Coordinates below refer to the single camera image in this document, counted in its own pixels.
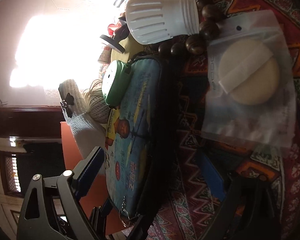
white plastic container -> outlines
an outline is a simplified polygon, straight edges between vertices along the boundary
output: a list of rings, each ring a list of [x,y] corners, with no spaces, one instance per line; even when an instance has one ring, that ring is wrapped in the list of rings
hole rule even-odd
[[[131,35],[143,45],[199,33],[195,0],[129,0],[126,19]]]

printed cartoon boy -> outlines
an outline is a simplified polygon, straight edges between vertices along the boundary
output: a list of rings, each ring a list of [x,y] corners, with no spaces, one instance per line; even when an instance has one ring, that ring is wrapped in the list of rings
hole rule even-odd
[[[106,131],[106,148],[108,149],[114,142],[115,136],[118,133],[121,138],[126,139],[130,133],[129,121],[125,118],[120,119],[119,109],[114,110],[110,114],[109,123]]]

window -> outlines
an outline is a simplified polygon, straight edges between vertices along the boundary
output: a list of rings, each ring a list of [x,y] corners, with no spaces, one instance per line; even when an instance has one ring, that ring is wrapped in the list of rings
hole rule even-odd
[[[0,151],[0,173],[5,195],[23,197],[18,177],[18,153]]]

patterned tablecloth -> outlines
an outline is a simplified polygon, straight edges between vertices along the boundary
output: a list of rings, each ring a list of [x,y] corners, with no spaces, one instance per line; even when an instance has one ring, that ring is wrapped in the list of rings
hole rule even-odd
[[[300,7],[294,0],[213,1],[229,17],[253,10],[274,11],[293,59],[292,71],[298,95],[293,145],[288,156],[282,158],[272,147],[256,145],[251,151],[202,139],[205,94],[209,86],[207,55],[192,56],[184,65],[178,84],[181,114],[173,183],[168,190],[168,200],[149,229],[148,239],[196,240],[205,230],[219,201],[211,195],[194,163],[194,153],[204,143],[221,156],[228,168],[239,174],[268,177],[280,211],[282,239],[285,239],[300,220]]]

